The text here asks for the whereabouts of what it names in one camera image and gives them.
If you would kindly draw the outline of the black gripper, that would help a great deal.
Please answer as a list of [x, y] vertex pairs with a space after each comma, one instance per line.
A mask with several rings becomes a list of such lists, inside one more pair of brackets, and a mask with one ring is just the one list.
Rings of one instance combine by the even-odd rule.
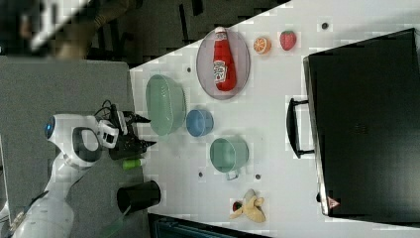
[[148, 147], [157, 143], [141, 140], [134, 132], [133, 124], [150, 123], [150, 119], [132, 111], [122, 111], [121, 114], [126, 122], [127, 134], [124, 134], [124, 131], [122, 131], [118, 136], [116, 146], [109, 150], [109, 155], [114, 161], [139, 156], [145, 153]]

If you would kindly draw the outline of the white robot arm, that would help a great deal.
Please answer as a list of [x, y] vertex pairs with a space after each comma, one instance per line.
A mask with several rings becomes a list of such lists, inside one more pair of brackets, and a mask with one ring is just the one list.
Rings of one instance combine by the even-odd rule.
[[43, 191], [9, 223], [1, 238], [69, 238], [74, 212], [66, 202], [70, 189], [124, 138], [134, 138], [133, 123], [150, 120], [132, 111], [118, 111], [107, 119], [94, 115], [55, 114], [45, 126], [46, 138], [59, 153]]

